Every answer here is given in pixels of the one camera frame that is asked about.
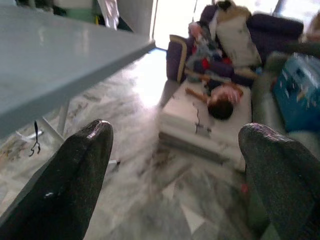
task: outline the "wall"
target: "wall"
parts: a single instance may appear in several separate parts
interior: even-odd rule
[[[120,17],[134,33],[150,34],[153,3],[156,0],[118,0]]]

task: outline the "tiled floor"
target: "tiled floor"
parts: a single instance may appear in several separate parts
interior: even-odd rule
[[[85,239],[252,239],[240,191],[244,176],[158,142],[165,64],[165,53],[154,51],[71,100],[66,137],[94,119],[107,120],[115,132],[111,158],[121,159],[107,169]],[[57,124],[53,113],[48,118]],[[15,134],[2,141],[0,213],[55,151],[47,133],[32,157],[33,142]]]

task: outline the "purple sofa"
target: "purple sofa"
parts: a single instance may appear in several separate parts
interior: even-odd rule
[[[209,24],[216,10],[216,5],[206,6],[199,22]],[[282,51],[286,44],[297,41],[304,29],[302,22],[263,13],[253,14],[246,24],[263,65],[271,52]],[[170,43],[166,54],[166,75],[169,80],[175,80],[179,83],[185,80],[185,62],[192,54],[194,41],[195,39],[191,35],[189,38],[170,35]],[[214,65],[210,66],[210,70],[222,77],[231,78],[233,82],[245,86],[252,85],[252,80],[234,74],[231,65],[215,62]]]

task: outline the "shirt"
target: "shirt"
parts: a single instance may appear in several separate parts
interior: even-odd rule
[[[240,92],[235,90],[232,86],[221,85],[211,91],[211,98],[209,101],[216,101],[221,95],[227,95],[228,100],[230,103],[232,103],[232,105],[238,104],[241,98]]]

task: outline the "blue box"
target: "blue box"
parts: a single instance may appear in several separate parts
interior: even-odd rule
[[[294,53],[273,88],[286,131],[320,131],[320,61]]]

